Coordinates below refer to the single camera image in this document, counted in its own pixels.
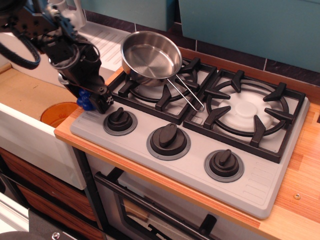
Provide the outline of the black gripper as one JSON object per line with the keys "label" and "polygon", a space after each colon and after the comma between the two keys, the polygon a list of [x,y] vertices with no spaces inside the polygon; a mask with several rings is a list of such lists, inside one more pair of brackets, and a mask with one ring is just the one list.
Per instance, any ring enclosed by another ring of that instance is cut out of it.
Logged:
{"label": "black gripper", "polygon": [[82,89],[90,92],[89,101],[100,113],[105,114],[113,105],[114,99],[105,80],[100,76],[100,53],[89,42],[76,42],[72,45],[73,55],[57,64],[58,81],[76,98]]}

